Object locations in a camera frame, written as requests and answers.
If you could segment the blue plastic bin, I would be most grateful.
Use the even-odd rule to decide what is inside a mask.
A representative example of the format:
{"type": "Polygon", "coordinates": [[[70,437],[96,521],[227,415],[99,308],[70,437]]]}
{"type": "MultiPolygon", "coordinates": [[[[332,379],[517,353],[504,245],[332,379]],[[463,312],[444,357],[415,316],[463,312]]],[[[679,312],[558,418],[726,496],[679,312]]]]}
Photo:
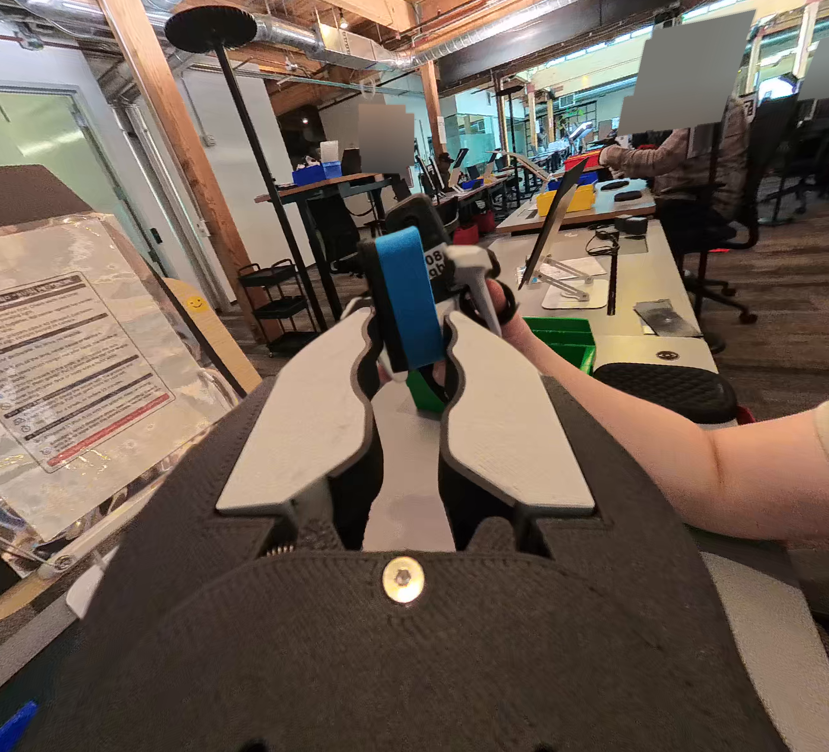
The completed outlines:
{"type": "Polygon", "coordinates": [[[305,187],[318,182],[341,178],[342,176],[342,165],[339,161],[306,165],[296,169],[292,174],[296,187],[305,187]]]}

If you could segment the wooden high table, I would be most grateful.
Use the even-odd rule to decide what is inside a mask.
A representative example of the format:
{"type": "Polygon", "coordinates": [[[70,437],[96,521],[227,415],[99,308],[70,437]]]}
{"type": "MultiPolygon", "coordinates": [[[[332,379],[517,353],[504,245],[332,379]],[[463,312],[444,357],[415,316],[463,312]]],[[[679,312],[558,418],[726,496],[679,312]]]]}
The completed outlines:
{"type": "Polygon", "coordinates": [[[312,281],[307,273],[307,267],[299,248],[297,238],[288,219],[286,207],[295,205],[299,218],[303,224],[307,241],[314,255],[314,265],[323,285],[326,300],[328,301],[334,321],[337,322],[342,316],[342,305],[334,286],[329,263],[323,253],[322,247],[316,238],[316,226],[310,213],[309,204],[313,200],[338,199],[344,202],[346,198],[367,194],[370,198],[370,213],[374,225],[373,233],[384,233],[386,227],[386,209],[382,200],[381,192],[391,186],[392,180],[382,174],[359,173],[325,179],[303,186],[288,187],[280,190],[272,183],[264,195],[254,199],[256,204],[270,204],[277,215],[279,226],[282,229],[284,238],[288,245],[291,259],[297,270],[301,290],[304,291],[306,300],[312,312],[312,321],[325,332],[328,328],[323,315],[320,302],[317,298],[312,281]]]}

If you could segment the grey flat pouch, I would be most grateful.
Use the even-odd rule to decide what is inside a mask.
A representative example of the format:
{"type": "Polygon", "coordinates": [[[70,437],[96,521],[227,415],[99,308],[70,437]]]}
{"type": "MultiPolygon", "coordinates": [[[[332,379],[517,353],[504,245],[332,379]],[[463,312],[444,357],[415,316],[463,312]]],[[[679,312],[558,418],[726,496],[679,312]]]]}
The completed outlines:
{"type": "Polygon", "coordinates": [[[633,310],[656,336],[677,338],[701,338],[702,332],[683,318],[667,299],[640,301],[633,310]]]}

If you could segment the tablet on metal stand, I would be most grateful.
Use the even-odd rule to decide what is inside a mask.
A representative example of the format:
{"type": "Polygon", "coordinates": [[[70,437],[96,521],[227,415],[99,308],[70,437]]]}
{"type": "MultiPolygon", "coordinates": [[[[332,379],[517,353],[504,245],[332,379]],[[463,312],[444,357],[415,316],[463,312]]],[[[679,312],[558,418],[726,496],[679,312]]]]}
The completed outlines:
{"type": "Polygon", "coordinates": [[[545,285],[552,291],[545,294],[542,306],[552,309],[596,310],[605,308],[608,281],[585,270],[573,267],[552,255],[552,247],[565,220],[570,202],[583,174],[583,166],[565,172],[554,194],[544,226],[525,260],[517,290],[532,285],[545,285]]]}

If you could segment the white desk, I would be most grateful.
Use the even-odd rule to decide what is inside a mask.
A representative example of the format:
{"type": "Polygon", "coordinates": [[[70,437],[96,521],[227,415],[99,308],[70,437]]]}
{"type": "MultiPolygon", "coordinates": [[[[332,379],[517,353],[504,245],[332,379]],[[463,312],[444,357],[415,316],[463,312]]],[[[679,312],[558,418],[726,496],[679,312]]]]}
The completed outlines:
{"type": "Polygon", "coordinates": [[[634,306],[638,302],[667,300],[674,310],[695,329],[696,315],[675,265],[660,223],[648,225],[644,244],[622,244],[617,259],[616,309],[607,314],[607,306],[595,306],[591,292],[591,308],[546,310],[544,296],[555,288],[544,283],[517,289],[517,271],[530,255],[536,233],[503,234],[492,239],[491,248],[499,259],[502,280],[516,293],[524,317],[576,317],[590,323],[596,344],[595,367],[607,363],[637,362],[658,365],[700,368],[717,372],[714,357],[705,340],[699,336],[677,338],[647,335],[646,325],[634,306]]]}

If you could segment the wooden support post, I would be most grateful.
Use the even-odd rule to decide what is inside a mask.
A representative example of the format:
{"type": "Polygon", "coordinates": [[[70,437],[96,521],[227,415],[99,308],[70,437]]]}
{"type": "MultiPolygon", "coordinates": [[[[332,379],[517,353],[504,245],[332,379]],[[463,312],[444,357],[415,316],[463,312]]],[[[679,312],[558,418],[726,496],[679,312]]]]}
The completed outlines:
{"type": "Polygon", "coordinates": [[[239,282],[238,272],[250,263],[250,257],[147,12],[140,0],[97,1],[171,157],[202,212],[217,259],[236,292],[244,320],[256,343],[262,345],[266,334],[239,282]]]}

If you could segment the wooden board with smiley sticker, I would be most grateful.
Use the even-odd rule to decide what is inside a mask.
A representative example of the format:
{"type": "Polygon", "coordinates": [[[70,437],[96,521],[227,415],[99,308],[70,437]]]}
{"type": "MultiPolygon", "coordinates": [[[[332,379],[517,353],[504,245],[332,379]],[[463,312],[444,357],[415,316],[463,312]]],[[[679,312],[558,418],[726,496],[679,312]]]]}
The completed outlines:
{"type": "Polygon", "coordinates": [[[202,293],[179,279],[160,277],[158,280],[202,352],[231,388],[241,398],[258,388],[261,375],[202,293]]]}

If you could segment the black office chair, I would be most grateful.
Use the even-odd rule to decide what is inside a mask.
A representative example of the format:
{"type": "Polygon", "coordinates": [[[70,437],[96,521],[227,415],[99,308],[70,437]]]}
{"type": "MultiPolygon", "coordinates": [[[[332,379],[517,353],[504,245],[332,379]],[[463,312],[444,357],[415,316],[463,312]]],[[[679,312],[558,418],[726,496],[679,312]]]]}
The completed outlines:
{"type": "Polygon", "coordinates": [[[710,255],[717,250],[749,250],[760,236],[759,189],[767,176],[772,160],[788,132],[794,127],[797,95],[767,99],[757,108],[751,124],[747,150],[747,169],[740,204],[734,218],[720,222],[713,211],[696,203],[696,218],[679,235],[677,267],[692,295],[692,308],[697,324],[702,325],[703,303],[706,300],[739,312],[739,322],[750,325],[757,315],[735,299],[736,290],[725,281],[707,276],[710,255]]]}

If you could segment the black floor lamp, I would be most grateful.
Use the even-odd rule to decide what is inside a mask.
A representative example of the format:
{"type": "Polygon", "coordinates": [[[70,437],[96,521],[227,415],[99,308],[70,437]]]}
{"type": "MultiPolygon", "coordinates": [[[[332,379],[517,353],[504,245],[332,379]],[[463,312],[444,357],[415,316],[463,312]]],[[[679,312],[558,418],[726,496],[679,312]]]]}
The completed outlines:
{"type": "Polygon", "coordinates": [[[285,204],[278,193],[275,177],[267,162],[264,148],[227,54],[229,50],[239,49],[254,41],[258,32],[254,16],[233,6],[197,6],[172,15],[165,24],[164,32],[168,41],[177,49],[192,54],[205,54],[212,51],[218,60],[244,135],[264,180],[267,198],[275,210],[302,288],[306,293],[313,319],[318,329],[326,332],[328,322],[308,272],[303,250],[288,218],[285,204]]]}

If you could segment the black rolling cart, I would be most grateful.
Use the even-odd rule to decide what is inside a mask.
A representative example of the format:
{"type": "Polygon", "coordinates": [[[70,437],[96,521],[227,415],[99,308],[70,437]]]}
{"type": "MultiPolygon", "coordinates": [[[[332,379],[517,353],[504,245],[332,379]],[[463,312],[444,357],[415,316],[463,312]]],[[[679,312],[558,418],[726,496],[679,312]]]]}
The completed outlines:
{"type": "Polygon", "coordinates": [[[292,260],[278,260],[270,266],[248,263],[239,269],[238,281],[270,357],[290,359],[318,336],[292,260]]]}

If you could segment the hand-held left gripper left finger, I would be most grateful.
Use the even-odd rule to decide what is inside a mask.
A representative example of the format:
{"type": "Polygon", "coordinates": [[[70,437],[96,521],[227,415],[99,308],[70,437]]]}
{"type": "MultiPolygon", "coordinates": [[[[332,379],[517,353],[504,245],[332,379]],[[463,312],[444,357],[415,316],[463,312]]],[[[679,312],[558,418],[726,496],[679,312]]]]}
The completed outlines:
{"type": "Polygon", "coordinates": [[[382,343],[356,308],[279,373],[215,504],[223,516],[294,516],[370,450],[382,343]]]}

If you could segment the person's right forearm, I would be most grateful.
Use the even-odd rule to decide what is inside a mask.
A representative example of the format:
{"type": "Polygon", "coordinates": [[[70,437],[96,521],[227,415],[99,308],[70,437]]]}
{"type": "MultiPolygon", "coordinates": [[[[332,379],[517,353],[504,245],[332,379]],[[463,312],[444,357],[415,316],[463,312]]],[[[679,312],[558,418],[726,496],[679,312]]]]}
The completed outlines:
{"type": "Polygon", "coordinates": [[[613,436],[686,523],[739,539],[827,540],[827,402],[784,418],[706,430],[596,381],[532,333],[522,351],[613,436]]]}

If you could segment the person's right hand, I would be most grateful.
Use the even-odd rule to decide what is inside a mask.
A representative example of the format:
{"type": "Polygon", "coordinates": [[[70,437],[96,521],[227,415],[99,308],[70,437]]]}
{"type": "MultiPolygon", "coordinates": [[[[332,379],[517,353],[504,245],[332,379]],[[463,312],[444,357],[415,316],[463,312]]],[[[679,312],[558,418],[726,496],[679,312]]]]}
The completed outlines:
{"type": "Polygon", "coordinates": [[[513,292],[496,279],[486,278],[486,286],[503,339],[535,365],[541,366],[549,361],[554,353],[518,313],[513,292]]]}

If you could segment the blue and black eraser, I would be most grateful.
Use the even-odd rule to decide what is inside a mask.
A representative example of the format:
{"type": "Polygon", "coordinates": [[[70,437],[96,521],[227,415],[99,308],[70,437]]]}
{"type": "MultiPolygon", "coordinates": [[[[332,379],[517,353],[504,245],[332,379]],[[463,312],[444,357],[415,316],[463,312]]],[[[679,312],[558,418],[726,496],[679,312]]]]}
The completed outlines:
{"type": "Polygon", "coordinates": [[[443,360],[443,330],[418,228],[366,240],[358,255],[390,370],[403,374],[443,360]]]}

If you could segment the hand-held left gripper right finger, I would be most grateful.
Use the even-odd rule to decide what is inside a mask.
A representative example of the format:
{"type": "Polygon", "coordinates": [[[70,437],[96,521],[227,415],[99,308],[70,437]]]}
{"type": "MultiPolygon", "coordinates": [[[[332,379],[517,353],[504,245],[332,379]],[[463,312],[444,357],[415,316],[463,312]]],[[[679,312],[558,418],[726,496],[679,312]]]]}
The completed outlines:
{"type": "Polygon", "coordinates": [[[595,498],[539,372],[460,311],[449,330],[440,461],[511,509],[594,511],[595,498]]]}

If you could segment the green plastic bin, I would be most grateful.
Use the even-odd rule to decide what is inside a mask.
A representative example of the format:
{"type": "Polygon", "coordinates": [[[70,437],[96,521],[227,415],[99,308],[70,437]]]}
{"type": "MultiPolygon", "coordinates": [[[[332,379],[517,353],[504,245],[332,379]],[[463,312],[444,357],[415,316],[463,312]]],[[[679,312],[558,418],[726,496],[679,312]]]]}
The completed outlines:
{"type": "MultiPolygon", "coordinates": [[[[567,363],[592,375],[596,344],[589,321],[573,317],[526,317],[531,332],[567,363]]],[[[405,382],[414,406],[422,412],[441,415],[447,403],[439,384],[429,384],[421,370],[411,371],[405,382]]]]}

